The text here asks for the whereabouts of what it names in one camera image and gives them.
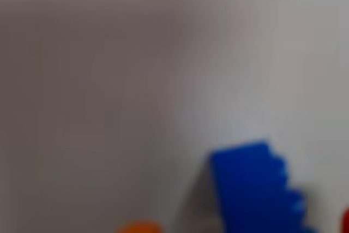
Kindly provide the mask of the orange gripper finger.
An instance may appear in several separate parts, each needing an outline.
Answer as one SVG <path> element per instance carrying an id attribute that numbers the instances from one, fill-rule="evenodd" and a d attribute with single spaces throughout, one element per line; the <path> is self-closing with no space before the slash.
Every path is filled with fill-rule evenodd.
<path id="1" fill-rule="evenodd" d="M 142 220 L 125 224 L 115 233 L 163 233 L 163 229 L 155 222 Z"/>

